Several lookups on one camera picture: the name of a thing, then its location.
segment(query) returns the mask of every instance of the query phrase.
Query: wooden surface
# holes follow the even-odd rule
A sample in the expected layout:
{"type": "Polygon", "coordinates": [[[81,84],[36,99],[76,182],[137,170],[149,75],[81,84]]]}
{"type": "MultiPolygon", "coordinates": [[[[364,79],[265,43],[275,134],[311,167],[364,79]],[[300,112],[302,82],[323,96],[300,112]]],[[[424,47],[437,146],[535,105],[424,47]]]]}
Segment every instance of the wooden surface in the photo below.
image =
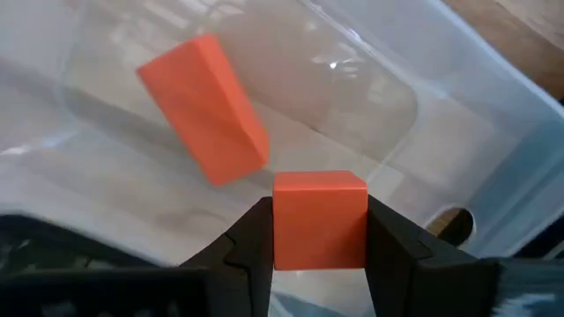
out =
{"type": "Polygon", "coordinates": [[[564,1],[443,1],[526,76],[564,98],[564,1]]]}

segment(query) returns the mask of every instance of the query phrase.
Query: clear plastic bin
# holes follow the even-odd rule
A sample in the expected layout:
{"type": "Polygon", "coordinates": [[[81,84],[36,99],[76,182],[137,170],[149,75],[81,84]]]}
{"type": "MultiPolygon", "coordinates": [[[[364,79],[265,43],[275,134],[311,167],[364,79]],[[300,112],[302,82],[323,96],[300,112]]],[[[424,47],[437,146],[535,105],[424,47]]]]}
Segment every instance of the clear plastic bin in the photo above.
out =
{"type": "MultiPolygon", "coordinates": [[[[564,207],[560,106],[438,0],[9,0],[0,43],[0,203],[164,265],[282,170],[352,170],[420,225],[466,207],[478,256],[564,207]],[[220,188],[134,71],[210,31],[271,138],[264,170],[220,188]]],[[[292,297],[272,314],[371,313],[361,270],[276,272],[273,291],[292,297]]]]}

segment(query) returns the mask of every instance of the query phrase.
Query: orange cube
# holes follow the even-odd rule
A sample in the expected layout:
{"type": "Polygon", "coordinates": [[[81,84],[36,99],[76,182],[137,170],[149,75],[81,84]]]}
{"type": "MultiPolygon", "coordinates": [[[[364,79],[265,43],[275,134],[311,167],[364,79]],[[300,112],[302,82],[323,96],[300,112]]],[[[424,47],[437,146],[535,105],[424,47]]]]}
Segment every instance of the orange cube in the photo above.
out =
{"type": "Polygon", "coordinates": [[[274,268],[364,268],[367,209],[367,184],[351,172],[276,173],[274,268]]]}
{"type": "Polygon", "coordinates": [[[236,180],[268,162],[266,130],[216,36],[183,43],[137,74],[211,183],[236,180]]]}

